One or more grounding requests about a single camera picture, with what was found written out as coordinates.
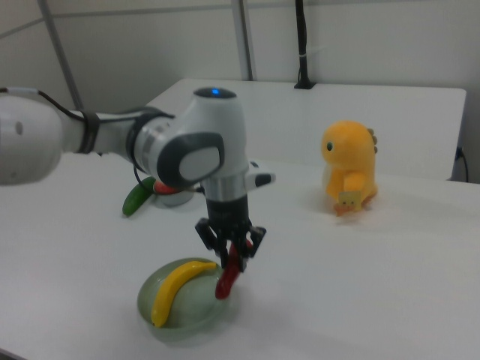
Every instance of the green cucumber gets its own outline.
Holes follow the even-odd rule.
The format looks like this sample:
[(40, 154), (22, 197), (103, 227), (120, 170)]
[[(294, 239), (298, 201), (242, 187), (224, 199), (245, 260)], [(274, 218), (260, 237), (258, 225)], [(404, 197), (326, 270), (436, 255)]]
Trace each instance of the green cucumber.
[(154, 183), (155, 178), (152, 178), (151, 176), (142, 180), (143, 186), (147, 189), (151, 189), (151, 192), (148, 192), (140, 184), (132, 189), (123, 203), (123, 208), (121, 208), (124, 215), (132, 215), (145, 201), (147, 201), (150, 195), (152, 195)]

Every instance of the white robot link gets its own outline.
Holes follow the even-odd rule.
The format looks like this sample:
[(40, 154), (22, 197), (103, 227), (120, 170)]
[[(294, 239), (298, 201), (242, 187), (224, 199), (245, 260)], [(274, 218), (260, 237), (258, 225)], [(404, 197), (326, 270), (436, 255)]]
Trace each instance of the white robot link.
[[(178, 118), (146, 107), (123, 114), (70, 111), (31, 88), (0, 88), (0, 185), (37, 182), (63, 152), (116, 153), (172, 188), (200, 183), (208, 218), (196, 231), (228, 262), (227, 241), (243, 272), (266, 233), (252, 226), (247, 192), (275, 174), (249, 162), (242, 106), (223, 88), (201, 88)], [(53, 106), (11, 95), (36, 94)]]

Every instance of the white table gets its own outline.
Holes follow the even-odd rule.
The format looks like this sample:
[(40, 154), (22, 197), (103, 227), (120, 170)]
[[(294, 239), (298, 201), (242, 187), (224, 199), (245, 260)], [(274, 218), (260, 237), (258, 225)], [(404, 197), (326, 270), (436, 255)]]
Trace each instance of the white table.
[(224, 87), (241, 99), (252, 157), (318, 166), (323, 132), (349, 119), (375, 130), (381, 173), (452, 175), (466, 97), (459, 88), (316, 84), (298, 90), (285, 82), (183, 79), (151, 104), (179, 114), (203, 86)]
[(0, 349), (29, 360), (478, 356), (477, 185), (378, 175), (370, 210), (339, 218), (321, 166), (266, 163), (277, 182), (249, 197), (264, 242), (220, 322), (175, 343), (152, 336), (137, 293), (170, 261), (216, 260), (194, 229), (201, 195), (122, 218), (135, 180), (115, 155), (69, 154), (41, 183), (0, 187)]

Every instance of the banana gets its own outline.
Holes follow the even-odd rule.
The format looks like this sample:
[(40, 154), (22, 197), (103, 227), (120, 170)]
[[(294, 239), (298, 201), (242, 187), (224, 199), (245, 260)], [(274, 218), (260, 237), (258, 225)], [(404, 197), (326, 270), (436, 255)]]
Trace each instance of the banana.
[(214, 262), (190, 261), (173, 270), (160, 285), (153, 307), (151, 308), (151, 322), (157, 328), (163, 326), (168, 319), (173, 299), (181, 287), (191, 278), (205, 270), (215, 269)]

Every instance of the yellow stuffed toy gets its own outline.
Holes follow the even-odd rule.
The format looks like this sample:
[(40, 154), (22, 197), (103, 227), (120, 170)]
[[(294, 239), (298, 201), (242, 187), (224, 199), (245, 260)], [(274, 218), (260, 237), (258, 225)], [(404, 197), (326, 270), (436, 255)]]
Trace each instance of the yellow stuffed toy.
[(326, 193), (336, 201), (337, 216), (359, 211), (377, 193), (374, 131), (356, 121), (332, 124), (322, 138), (322, 156), (330, 171)]

